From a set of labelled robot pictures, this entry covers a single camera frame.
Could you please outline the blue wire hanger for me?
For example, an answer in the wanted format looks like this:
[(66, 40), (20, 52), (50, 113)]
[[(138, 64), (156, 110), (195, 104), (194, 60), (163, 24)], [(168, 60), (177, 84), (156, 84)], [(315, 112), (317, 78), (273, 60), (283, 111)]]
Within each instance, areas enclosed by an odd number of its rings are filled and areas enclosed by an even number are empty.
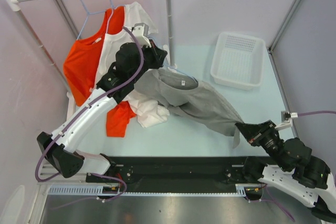
[(182, 74), (182, 75), (184, 75), (184, 76), (187, 76), (187, 77), (192, 78), (195, 82), (197, 81), (194, 77), (189, 76), (188, 74), (186, 74), (186, 73), (184, 73), (184, 72), (178, 70), (177, 67), (171, 67), (171, 66), (168, 64), (168, 61), (167, 61), (167, 60), (164, 60), (164, 62), (163, 62), (163, 66), (164, 66), (167, 70), (169, 70), (170, 72), (179, 73), (179, 74)]

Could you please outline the grey t shirt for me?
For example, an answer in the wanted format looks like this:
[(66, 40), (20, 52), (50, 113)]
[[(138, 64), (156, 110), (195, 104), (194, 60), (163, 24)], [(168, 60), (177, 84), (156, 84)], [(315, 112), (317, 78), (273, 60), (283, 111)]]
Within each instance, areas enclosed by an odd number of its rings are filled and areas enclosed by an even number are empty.
[(234, 107), (209, 83), (160, 68), (152, 69), (135, 83), (135, 91), (157, 100), (170, 112), (205, 125), (240, 144), (236, 123), (243, 119)]

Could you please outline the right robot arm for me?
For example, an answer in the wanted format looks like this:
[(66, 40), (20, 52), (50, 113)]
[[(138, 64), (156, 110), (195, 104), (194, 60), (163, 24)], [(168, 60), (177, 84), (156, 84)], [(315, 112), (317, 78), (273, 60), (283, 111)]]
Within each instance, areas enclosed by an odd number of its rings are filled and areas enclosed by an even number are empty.
[(284, 141), (279, 132), (290, 123), (276, 125), (236, 123), (237, 129), (253, 147), (262, 147), (280, 168), (276, 171), (258, 157), (246, 158), (243, 179), (275, 187), (295, 198), (326, 222), (335, 223), (335, 181), (326, 162), (312, 155), (312, 149), (297, 137)]

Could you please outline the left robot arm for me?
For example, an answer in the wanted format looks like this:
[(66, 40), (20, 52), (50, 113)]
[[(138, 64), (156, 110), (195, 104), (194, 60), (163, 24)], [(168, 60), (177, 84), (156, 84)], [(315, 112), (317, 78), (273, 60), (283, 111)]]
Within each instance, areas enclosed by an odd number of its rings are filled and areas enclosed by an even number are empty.
[(147, 70), (161, 68), (166, 56), (167, 51), (154, 43), (149, 47), (138, 47), (134, 42), (123, 44), (116, 53), (115, 62), (98, 81), (87, 101), (51, 134), (41, 132), (38, 135), (37, 142), (43, 154), (35, 169), (37, 181), (44, 181), (39, 177), (44, 159), (64, 178), (82, 172), (98, 174), (105, 182), (112, 181), (116, 175), (112, 162), (104, 154), (80, 152), (78, 146), (99, 117), (115, 108)]

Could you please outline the orange t shirt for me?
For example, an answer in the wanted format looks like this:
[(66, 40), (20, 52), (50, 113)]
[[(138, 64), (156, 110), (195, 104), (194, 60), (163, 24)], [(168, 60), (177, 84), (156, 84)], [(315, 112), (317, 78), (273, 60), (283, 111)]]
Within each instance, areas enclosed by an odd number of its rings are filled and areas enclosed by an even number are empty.
[[(94, 87), (105, 33), (122, 31), (128, 5), (107, 9), (100, 29), (92, 36), (76, 40), (63, 64), (63, 71), (77, 106), (82, 106)], [(127, 101), (110, 110), (106, 117), (108, 137), (125, 137), (127, 126), (136, 114)]]

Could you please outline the blue hanger under orange shirt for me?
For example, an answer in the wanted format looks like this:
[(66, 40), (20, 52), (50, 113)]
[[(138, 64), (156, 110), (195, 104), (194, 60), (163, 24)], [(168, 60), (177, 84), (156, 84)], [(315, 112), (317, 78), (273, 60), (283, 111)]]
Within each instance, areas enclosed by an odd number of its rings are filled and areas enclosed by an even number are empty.
[(83, 32), (83, 30), (84, 30), (84, 28), (85, 28), (85, 25), (86, 25), (86, 23), (87, 23), (87, 21), (88, 21), (88, 19), (89, 19), (90, 16), (98, 15), (98, 14), (102, 14), (102, 13), (105, 12), (104, 10), (100, 10), (100, 11), (97, 11), (97, 12), (91, 12), (91, 11), (87, 8), (87, 6), (85, 5), (85, 3), (84, 3), (83, 0), (80, 0), (80, 2), (81, 2), (81, 5), (82, 5), (83, 9), (85, 10), (86, 18), (85, 18), (85, 21), (84, 21), (84, 23), (83, 23), (83, 25), (82, 25), (82, 28), (80, 29), (80, 31), (79, 31), (79, 33), (78, 33), (78, 36), (77, 36), (77, 39), (76, 39), (76, 40), (81, 39), (81, 34), (82, 34), (82, 32)]

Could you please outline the white plastic basket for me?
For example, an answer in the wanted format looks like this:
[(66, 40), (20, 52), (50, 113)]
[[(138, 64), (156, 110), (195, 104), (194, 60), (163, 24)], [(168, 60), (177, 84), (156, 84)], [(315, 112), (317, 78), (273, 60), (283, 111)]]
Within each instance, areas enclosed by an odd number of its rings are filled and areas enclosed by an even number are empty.
[(254, 36), (219, 34), (210, 74), (216, 84), (252, 90), (262, 83), (266, 43)]

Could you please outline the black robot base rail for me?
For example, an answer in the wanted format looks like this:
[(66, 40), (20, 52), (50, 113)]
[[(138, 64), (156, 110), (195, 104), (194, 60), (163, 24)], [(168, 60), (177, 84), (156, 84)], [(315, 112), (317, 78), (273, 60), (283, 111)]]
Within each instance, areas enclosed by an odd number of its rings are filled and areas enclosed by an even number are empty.
[(111, 157), (105, 178), (87, 175), (88, 183), (122, 179), (129, 193), (233, 193), (243, 176), (245, 157)]

